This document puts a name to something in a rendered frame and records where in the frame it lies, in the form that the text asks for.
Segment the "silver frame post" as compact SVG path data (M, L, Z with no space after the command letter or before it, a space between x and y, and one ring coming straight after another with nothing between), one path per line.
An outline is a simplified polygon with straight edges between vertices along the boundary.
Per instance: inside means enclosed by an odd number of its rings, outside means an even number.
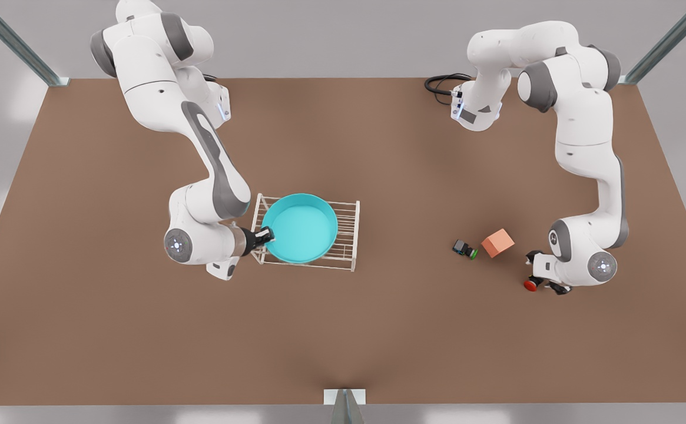
M324 405L332 405L331 424L365 424L360 410L366 405L365 389L325 389Z
M686 37L686 12L679 21L629 70L618 84L638 84Z
M60 77L0 16L0 40L51 87L66 87L70 78Z

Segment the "orange cube block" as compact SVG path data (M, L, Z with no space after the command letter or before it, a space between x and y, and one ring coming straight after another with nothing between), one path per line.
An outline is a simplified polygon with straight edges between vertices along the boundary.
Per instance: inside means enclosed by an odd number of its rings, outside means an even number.
M499 255L499 253L504 252L514 245L514 240L504 228L499 229L490 236L487 236L482 241L482 247L488 253L490 258L496 257Z

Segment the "turquoise round plate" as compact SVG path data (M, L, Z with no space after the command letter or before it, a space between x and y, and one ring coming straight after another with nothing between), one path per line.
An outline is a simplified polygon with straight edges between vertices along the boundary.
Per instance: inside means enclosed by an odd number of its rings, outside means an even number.
M269 252L293 264L324 257L339 231L337 214L331 204L305 193L280 198L267 210L261 226L268 227L274 236L266 244Z

